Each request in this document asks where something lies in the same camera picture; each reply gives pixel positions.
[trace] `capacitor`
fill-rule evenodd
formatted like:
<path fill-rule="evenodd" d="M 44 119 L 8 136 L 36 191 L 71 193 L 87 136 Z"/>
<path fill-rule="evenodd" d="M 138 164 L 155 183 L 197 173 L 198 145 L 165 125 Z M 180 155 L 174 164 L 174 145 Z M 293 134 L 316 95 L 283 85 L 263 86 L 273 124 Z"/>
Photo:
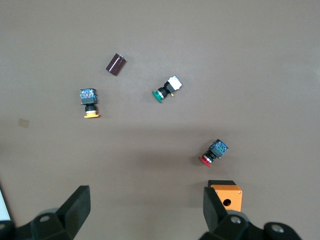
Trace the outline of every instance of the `capacitor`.
<path fill-rule="evenodd" d="M 109 65 L 106 67 L 106 70 L 114 76 L 117 76 L 121 68 L 127 61 L 124 59 L 123 55 L 115 54 Z"/>

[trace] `gray table surface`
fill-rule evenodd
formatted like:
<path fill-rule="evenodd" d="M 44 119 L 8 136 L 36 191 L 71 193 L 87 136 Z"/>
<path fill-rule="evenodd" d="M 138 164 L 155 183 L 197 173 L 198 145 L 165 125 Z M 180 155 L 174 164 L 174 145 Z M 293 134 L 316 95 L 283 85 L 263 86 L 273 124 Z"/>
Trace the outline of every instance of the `gray table surface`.
<path fill-rule="evenodd" d="M 77 240 L 196 240 L 206 182 L 233 180 L 253 224 L 318 239 L 319 12 L 318 0 L 1 1 L 0 182 L 17 225 L 90 185 Z M 152 91 L 172 75 L 183 86 L 160 104 Z M 97 119 L 83 88 L 97 89 Z M 217 138 L 230 149 L 208 168 L 197 157 Z"/>

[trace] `screw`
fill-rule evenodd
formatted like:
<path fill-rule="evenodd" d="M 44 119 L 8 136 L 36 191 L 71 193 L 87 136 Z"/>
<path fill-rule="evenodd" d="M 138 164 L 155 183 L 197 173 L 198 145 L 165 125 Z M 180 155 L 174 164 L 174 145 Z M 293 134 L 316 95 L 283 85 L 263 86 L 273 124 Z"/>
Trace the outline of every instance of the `screw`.
<path fill-rule="evenodd" d="M 283 234 L 285 232 L 285 230 L 281 226 L 279 226 L 277 224 L 273 224 L 271 226 L 271 228 L 272 228 L 273 231 L 275 231 L 277 233 L 280 233 L 280 234 Z"/>
<path fill-rule="evenodd" d="M 43 217 L 40 218 L 40 222 L 44 223 L 44 222 L 48 221 L 49 219 L 50 219 L 49 216 L 43 216 Z"/>
<path fill-rule="evenodd" d="M 231 217 L 231 222 L 233 222 L 234 224 L 240 224 L 241 220 L 237 216 L 232 216 Z"/>

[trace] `brown cylinder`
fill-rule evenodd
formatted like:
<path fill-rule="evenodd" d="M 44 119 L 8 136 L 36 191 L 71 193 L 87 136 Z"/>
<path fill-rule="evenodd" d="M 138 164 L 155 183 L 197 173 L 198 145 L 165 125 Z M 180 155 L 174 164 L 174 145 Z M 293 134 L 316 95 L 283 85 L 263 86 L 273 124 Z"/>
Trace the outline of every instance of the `brown cylinder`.
<path fill-rule="evenodd" d="M 116 53 L 110 61 L 109 65 L 106 67 L 106 70 L 116 76 L 125 63 L 126 60 L 124 59 L 124 56 Z"/>

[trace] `black hole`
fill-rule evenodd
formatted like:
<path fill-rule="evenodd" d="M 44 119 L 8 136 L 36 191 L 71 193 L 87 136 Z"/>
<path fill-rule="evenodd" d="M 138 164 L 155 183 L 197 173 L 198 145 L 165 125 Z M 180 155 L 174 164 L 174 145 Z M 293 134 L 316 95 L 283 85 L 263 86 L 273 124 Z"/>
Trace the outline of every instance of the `black hole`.
<path fill-rule="evenodd" d="M 225 205 L 226 207 L 230 206 L 231 204 L 231 200 L 230 199 L 226 199 L 223 201 L 223 205 Z"/>

